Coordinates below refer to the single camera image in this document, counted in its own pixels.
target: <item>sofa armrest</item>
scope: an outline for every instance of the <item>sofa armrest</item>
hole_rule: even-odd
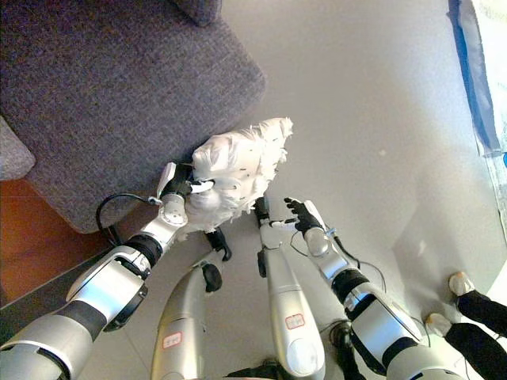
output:
[[[211,24],[220,16],[222,0],[173,0],[199,26]]]
[[[35,165],[35,157],[0,116],[0,181],[24,177]]]

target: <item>gray sofa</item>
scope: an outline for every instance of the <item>gray sofa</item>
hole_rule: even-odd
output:
[[[264,92],[263,73],[221,19],[220,6],[4,5],[2,140],[10,140],[2,143],[3,179],[24,176],[35,156],[26,179],[82,233],[97,230],[94,212],[107,195],[153,194],[167,162],[188,162]],[[133,207],[115,202],[105,225]]]

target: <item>white fluffy toy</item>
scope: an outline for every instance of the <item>white fluffy toy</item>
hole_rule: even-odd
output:
[[[217,226],[250,213],[286,161],[285,140],[292,134],[289,118],[260,122],[254,127],[212,136],[193,153],[193,177],[215,185],[187,197],[188,224],[180,238],[198,230],[213,232]]]

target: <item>person's foot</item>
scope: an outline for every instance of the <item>person's foot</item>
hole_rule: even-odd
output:
[[[470,280],[465,272],[457,272],[449,277],[449,289],[451,292],[457,295],[465,295],[469,291],[474,291],[474,283]]]
[[[446,336],[452,327],[452,323],[442,314],[431,313],[425,321],[426,328],[430,333],[438,336]]]

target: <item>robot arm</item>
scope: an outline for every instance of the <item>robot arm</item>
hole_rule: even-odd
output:
[[[36,319],[0,347],[2,378],[76,379],[99,333],[127,323],[147,295],[144,280],[187,223],[190,170],[168,164],[158,186],[157,218],[83,273],[62,309]]]
[[[434,349],[420,345],[410,315],[340,254],[311,201],[286,199],[298,216],[309,257],[345,307],[351,340],[370,369],[388,379],[459,379]]]

